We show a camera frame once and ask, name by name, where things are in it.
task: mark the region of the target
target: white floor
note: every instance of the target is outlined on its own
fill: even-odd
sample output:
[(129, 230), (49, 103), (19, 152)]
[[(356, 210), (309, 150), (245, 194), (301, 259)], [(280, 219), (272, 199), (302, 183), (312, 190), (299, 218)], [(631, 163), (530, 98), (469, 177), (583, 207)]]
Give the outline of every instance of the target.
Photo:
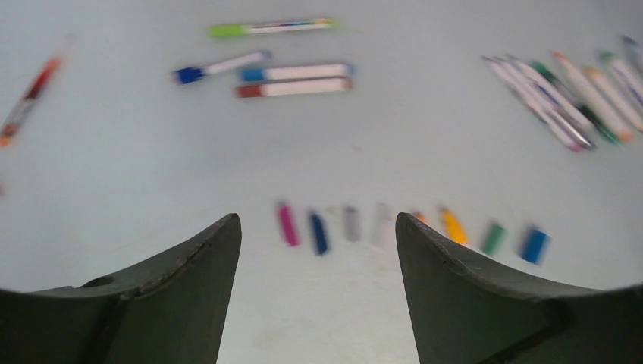
[[(68, 62), (10, 149), (0, 151), (0, 285), (79, 285), (238, 212), (243, 248), (221, 363), (417, 362), (394, 240), (342, 240), (328, 208), (451, 207), (496, 258), (556, 281), (643, 279), (643, 138), (575, 155), (479, 56), (595, 64), (643, 41), (636, 0), (7, 0), (0, 4), (0, 115), (67, 33)], [(208, 25), (337, 17), (336, 31), (216, 42)], [(272, 50), (274, 64), (348, 61), (351, 93), (236, 99), (235, 75), (180, 88), (168, 71)], [(324, 214), (332, 251), (281, 242), (274, 204), (300, 234)], [(552, 236), (543, 265), (516, 255), (528, 224)]]

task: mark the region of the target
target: marker cap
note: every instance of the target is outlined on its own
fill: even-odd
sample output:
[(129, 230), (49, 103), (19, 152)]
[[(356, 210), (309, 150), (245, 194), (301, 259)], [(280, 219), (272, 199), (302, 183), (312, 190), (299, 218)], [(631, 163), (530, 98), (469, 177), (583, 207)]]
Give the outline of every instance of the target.
[(174, 80), (181, 85), (201, 80), (203, 76), (203, 70), (196, 67), (186, 67), (174, 72)]
[(502, 238), (504, 237), (505, 230), (500, 224), (493, 221), (489, 225), (489, 230), (487, 232), (487, 237), (482, 243), (481, 250), (488, 256), (494, 254), (496, 249), (499, 247)]
[(256, 68), (254, 70), (241, 70), (239, 72), (239, 76), (241, 80), (245, 82), (265, 81), (263, 69), (261, 68)]
[(544, 77), (544, 78), (545, 78), (545, 80), (547, 80), (547, 81), (549, 81), (549, 82), (552, 82), (552, 81), (555, 81), (555, 80), (556, 80), (556, 76), (554, 76), (554, 74), (552, 74), (552, 73), (547, 69), (547, 67), (546, 67), (544, 64), (542, 64), (541, 62), (533, 61), (533, 62), (532, 62), (532, 64), (531, 64), (531, 66), (532, 66), (535, 70), (537, 70), (537, 71), (538, 71), (538, 73), (540, 73), (540, 74), (542, 75), (542, 77)]
[(522, 258), (532, 264), (538, 264), (541, 261), (541, 254), (548, 238), (542, 231), (535, 227), (532, 228), (527, 236), (524, 250), (522, 251)]
[(316, 212), (310, 212), (310, 225), (315, 239), (315, 253), (321, 256), (330, 249), (322, 217)]
[(621, 40), (627, 44), (628, 46), (636, 46), (637, 43), (634, 39), (628, 37), (628, 36), (621, 36)]
[(612, 52), (607, 52), (607, 51), (600, 51), (598, 53), (598, 59), (601, 60), (601, 62), (607, 63), (612, 60), (612, 58), (616, 57)]
[(224, 38), (227, 36), (245, 36), (246, 27), (242, 24), (236, 25), (214, 25), (209, 27), (207, 34), (211, 38)]

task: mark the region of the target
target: blue cap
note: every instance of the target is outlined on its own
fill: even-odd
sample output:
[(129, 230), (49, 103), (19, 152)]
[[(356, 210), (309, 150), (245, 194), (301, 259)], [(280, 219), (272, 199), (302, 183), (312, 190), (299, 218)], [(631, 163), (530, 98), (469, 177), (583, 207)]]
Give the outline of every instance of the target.
[(186, 83), (192, 83), (196, 82), (198, 80), (201, 80), (204, 76), (203, 70), (201, 68), (196, 68), (196, 67), (186, 67), (180, 70), (176, 70), (174, 72), (175, 80), (181, 84), (184, 85)]
[(538, 264), (548, 238), (549, 236), (542, 231), (532, 228), (527, 236), (527, 241), (522, 251), (522, 258), (532, 264)]
[(239, 77), (242, 81), (245, 82), (265, 81), (263, 69), (261, 68), (256, 68), (253, 70), (241, 70), (239, 71)]
[(315, 250), (317, 255), (321, 256), (330, 249), (322, 217), (315, 212), (311, 212), (310, 224), (312, 226), (312, 234), (315, 237)]

